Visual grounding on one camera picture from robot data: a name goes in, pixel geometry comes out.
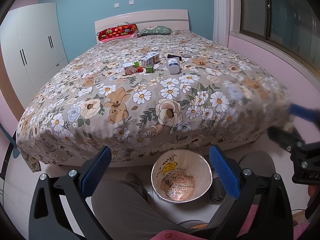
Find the trash can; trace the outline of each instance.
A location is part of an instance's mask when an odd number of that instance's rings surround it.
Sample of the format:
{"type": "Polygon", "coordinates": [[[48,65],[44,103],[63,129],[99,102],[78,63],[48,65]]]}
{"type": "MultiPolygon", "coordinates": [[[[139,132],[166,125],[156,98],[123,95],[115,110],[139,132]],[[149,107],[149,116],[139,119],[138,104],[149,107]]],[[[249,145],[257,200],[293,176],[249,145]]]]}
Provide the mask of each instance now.
{"type": "Polygon", "coordinates": [[[212,184],[207,161],[189,150],[170,150],[153,165],[151,183],[159,199],[186,203],[200,198],[212,184]]]}

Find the teal wall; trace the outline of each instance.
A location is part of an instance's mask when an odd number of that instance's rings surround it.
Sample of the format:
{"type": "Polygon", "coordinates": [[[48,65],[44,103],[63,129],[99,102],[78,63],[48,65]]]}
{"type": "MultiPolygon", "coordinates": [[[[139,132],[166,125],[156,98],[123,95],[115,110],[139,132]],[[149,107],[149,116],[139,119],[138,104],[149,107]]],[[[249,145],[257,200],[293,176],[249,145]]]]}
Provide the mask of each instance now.
{"type": "Polygon", "coordinates": [[[153,9],[187,9],[190,29],[210,40],[213,35],[213,0],[39,0],[57,4],[61,38],[70,62],[96,44],[94,22],[129,12],[153,9]]]}

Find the white wardrobe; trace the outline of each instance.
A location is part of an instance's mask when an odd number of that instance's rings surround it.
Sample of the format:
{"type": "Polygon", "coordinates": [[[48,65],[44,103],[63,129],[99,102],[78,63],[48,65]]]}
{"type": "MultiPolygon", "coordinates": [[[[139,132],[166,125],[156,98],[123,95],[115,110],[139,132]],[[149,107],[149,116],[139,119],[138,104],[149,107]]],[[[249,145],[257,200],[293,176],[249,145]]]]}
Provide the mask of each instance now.
{"type": "Polygon", "coordinates": [[[68,64],[55,3],[9,11],[0,26],[5,68],[23,107],[68,64]]]}

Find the white curtain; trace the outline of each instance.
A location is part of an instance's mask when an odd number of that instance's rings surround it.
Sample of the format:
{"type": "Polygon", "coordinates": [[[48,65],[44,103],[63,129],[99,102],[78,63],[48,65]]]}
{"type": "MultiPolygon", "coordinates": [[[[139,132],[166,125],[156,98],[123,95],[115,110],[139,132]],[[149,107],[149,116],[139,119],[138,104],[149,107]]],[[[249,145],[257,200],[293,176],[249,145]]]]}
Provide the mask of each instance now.
{"type": "Polygon", "coordinates": [[[228,45],[230,0],[214,0],[213,41],[228,45]]]}

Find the person's leg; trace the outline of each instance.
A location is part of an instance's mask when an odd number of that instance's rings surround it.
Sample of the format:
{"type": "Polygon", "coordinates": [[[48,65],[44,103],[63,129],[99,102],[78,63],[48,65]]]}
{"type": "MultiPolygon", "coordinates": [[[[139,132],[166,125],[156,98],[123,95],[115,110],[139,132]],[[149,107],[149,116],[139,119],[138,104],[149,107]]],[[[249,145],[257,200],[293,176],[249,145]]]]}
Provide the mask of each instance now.
{"type": "Polygon", "coordinates": [[[164,230],[195,231],[176,225],[156,212],[146,202],[142,187],[132,182],[103,181],[92,196],[92,207],[113,240],[150,240],[164,230]]]}
{"type": "MultiPolygon", "coordinates": [[[[271,177],[274,173],[276,173],[275,164],[271,158],[271,156],[264,151],[254,151],[247,154],[245,157],[241,159],[239,165],[242,169],[248,168],[253,171],[254,174],[264,177],[271,177]]],[[[212,190],[211,194],[213,197],[211,199],[223,199],[220,204],[220,207],[210,220],[209,224],[205,229],[215,228],[219,226],[228,212],[230,211],[235,199],[228,194],[226,194],[225,189],[223,188],[222,183],[218,178],[215,178],[215,188],[216,190],[212,190]]],[[[256,196],[253,200],[253,204],[258,204],[260,200],[260,196],[256,196]]]]}

